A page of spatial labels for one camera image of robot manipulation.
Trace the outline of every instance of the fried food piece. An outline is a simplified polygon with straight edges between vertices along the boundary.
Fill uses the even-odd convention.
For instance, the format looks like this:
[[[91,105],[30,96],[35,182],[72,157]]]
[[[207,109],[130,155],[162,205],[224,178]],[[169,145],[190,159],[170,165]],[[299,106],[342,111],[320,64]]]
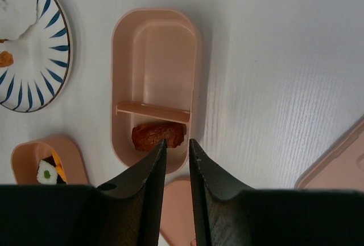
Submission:
[[[5,68],[14,64],[13,55],[8,53],[7,51],[3,51],[0,53],[0,68]]]
[[[149,152],[163,139],[168,148],[176,148],[184,140],[184,125],[176,122],[144,124],[133,128],[131,139],[136,150]]]

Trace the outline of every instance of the green garnish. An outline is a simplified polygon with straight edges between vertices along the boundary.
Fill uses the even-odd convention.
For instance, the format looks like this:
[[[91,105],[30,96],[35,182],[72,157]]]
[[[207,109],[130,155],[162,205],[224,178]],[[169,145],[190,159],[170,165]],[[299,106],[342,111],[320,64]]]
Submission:
[[[45,177],[46,179],[49,179],[49,178],[51,177],[51,175],[50,175],[50,173],[49,173],[49,171],[48,171],[48,170],[46,170],[46,171],[44,172],[44,177]]]

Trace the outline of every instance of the tabletop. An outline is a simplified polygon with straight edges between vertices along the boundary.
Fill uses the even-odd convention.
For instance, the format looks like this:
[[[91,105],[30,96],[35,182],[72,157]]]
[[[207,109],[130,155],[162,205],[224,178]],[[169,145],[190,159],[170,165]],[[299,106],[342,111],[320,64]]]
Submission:
[[[293,187],[364,114],[363,0],[59,0],[75,43],[61,95],[35,113],[0,106],[0,182],[12,149],[66,134],[93,185],[125,169],[110,143],[111,35],[139,7],[184,12],[202,33],[197,140],[255,188]],[[167,177],[188,174],[182,171]]]

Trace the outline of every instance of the plate rim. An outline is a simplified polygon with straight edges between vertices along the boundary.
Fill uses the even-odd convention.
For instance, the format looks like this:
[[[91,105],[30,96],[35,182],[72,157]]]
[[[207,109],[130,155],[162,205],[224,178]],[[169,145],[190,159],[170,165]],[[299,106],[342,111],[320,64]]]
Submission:
[[[67,67],[66,67],[66,71],[64,73],[64,76],[63,76],[63,81],[61,83],[61,85],[59,86],[57,92],[55,93],[55,95],[47,102],[45,103],[44,105],[34,109],[34,110],[29,110],[29,111],[18,111],[18,110],[14,110],[14,109],[11,109],[11,108],[8,108],[7,106],[3,105],[3,104],[0,104],[1,106],[3,106],[4,108],[8,109],[8,110],[11,110],[13,112],[17,112],[17,113],[32,113],[32,112],[37,112],[43,108],[45,108],[47,105],[49,105],[51,102],[54,101],[55,98],[57,98],[57,96],[60,94],[60,92],[63,90],[65,84],[67,83],[68,81],[68,74],[71,70],[71,67],[72,67],[72,62],[73,62],[73,43],[72,43],[72,34],[71,34],[71,28],[69,26],[69,22],[68,22],[68,19],[66,17],[66,15],[64,14],[64,10],[63,8],[61,7],[61,5],[58,3],[58,0],[53,0],[54,3],[56,4],[57,8],[59,9],[60,11],[60,14],[62,16],[62,19],[63,19],[63,22],[64,22],[64,26],[65,26],[65,29],[66,29],[66,35],[67,35],[67,42],[68,42],[68,59],[67,59]]]

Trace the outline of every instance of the blue and white plate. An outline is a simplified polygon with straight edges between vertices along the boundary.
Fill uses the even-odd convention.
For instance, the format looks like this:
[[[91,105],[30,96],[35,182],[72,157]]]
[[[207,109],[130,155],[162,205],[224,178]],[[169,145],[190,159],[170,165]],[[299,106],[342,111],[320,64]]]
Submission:
[[[38,21],[18,40],[0,44],[14,64],[0,68],[0,104],[17,112],[47,106],[65,85],[72,65],[72,37],[57,0],[37,0]]]

